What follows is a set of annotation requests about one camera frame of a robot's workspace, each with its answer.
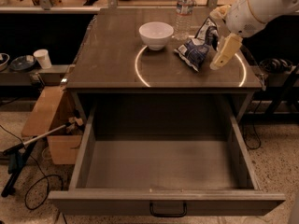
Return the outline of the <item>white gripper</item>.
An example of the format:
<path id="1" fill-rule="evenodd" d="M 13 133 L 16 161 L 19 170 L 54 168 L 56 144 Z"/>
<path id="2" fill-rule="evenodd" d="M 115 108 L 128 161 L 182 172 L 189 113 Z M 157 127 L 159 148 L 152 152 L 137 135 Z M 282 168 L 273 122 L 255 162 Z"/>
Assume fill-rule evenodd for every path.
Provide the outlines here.
<path id="1" fill-rule="evenodd" d="M 210 12 L 210 16 L 214 19 L 225 20 L 225 24 L 231 32 L 228 36 L 221 37 L 217 53 L 210 64 L 212 70 L 222 68 L 234 57 L 242 45 L 243 38 L 259 33 L 266 26 L 252 12 L 249 0 L 237 0 L 231 6 L 216 7 Z"/>

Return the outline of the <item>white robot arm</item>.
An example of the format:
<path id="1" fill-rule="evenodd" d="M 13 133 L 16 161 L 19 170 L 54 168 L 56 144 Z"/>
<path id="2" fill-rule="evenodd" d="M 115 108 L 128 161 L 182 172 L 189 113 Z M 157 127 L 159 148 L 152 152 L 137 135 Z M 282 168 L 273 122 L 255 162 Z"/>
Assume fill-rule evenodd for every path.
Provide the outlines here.
<path id="1" fill-rule="evenodd" d="M 299 0 L 236 0 L 214 8 L 210 16 L 223 19 L 230 34 L 220 38 L 210 68 L 222 68 L 235 56 L 244 38 L 261 32 L 273 19 L 298 10 Z"/>

